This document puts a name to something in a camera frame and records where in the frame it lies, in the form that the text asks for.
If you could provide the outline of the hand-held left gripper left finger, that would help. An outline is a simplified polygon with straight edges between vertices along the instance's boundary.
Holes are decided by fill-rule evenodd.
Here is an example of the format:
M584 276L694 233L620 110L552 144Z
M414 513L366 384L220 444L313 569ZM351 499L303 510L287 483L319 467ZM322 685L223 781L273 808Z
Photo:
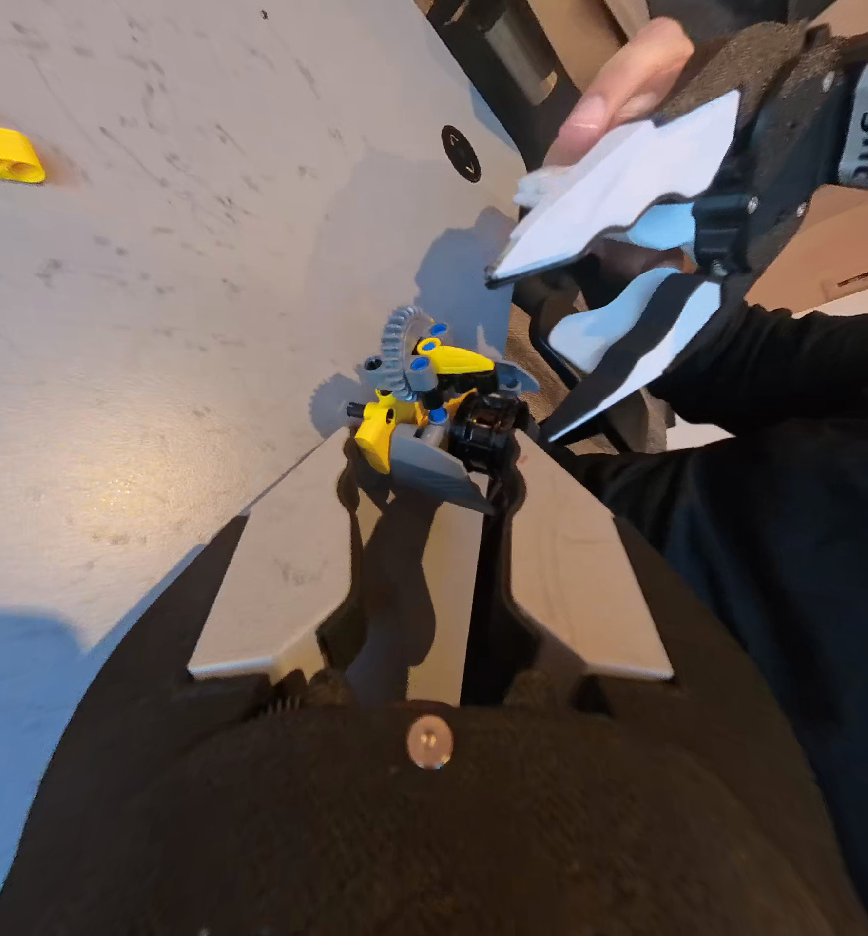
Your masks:
M359 491L339 429L251 508L188 664L196 680L346 670L366 641Z

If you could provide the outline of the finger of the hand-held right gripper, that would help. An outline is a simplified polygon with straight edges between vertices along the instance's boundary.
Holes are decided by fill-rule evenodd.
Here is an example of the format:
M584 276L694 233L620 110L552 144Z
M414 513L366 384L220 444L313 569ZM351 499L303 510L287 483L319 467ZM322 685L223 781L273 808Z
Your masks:
M702 195L732 146L740 97L734 89L668 123L627 123L606 134L512 231L487 287L567 267L663 199Z
M564 443L588 422L659 379L721 308L720 283L659 267L609 303L578 312L557 294L540 306L540 354L561 379L576 377L541 425Z

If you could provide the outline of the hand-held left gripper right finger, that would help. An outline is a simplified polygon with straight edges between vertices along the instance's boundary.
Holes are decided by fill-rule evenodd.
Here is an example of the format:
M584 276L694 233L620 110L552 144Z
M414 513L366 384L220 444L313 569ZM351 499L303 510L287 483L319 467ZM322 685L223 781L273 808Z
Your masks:
M674 667L612 513L521 429L485 522L462 702L535 670L563 701L591 681L667 683Z

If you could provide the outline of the small yellow brick wheel assembly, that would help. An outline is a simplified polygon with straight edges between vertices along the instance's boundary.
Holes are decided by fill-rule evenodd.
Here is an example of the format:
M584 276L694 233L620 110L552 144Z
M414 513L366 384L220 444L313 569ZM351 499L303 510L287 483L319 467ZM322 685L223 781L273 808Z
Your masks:
M540 390L533 375L454 345L447 324L414 306L390 314L363 369L375 400L348 403L347 416L367 464L394 485L494 514L489 491L510 466L510 438L528 428L523 395Z

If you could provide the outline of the person's right forearm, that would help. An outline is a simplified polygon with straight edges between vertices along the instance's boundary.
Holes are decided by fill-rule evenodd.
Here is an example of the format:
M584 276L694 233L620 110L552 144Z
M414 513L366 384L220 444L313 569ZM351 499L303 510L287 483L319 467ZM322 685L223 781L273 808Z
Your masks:
M725 303L648 390L733 436L836 415L868 391L868 313Z

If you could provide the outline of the black round desk cap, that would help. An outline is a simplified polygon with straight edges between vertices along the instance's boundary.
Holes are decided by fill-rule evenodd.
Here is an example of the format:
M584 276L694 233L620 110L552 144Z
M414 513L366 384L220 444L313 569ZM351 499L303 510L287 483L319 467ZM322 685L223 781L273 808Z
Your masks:
M455 126L445 124L440 130L440 141L446 158L460 177L478 183L482 178L482 166L466 136Z

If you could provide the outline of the person's right hand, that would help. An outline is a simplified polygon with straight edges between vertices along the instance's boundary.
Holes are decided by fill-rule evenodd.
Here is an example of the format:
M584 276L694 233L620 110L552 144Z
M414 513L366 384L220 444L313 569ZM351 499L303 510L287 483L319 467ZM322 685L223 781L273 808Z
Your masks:
M593 78L558 131L545 167L578 163L609 131L654 112L694 51L678 21L652 19Z

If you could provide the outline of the person's black top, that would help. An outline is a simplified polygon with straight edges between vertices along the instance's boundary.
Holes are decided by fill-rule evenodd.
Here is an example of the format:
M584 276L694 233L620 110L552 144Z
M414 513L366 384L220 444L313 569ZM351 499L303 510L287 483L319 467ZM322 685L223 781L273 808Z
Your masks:
M868 909L868 420L800 420L573 473L757 664L813 766Z

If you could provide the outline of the yellow short beam brick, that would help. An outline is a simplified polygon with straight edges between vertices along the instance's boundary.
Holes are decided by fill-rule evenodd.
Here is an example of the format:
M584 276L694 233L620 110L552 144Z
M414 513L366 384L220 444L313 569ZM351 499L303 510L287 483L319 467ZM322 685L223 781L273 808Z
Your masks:
M45 169L30 141L4 127L0 127L0 181L28 184L46 181Z

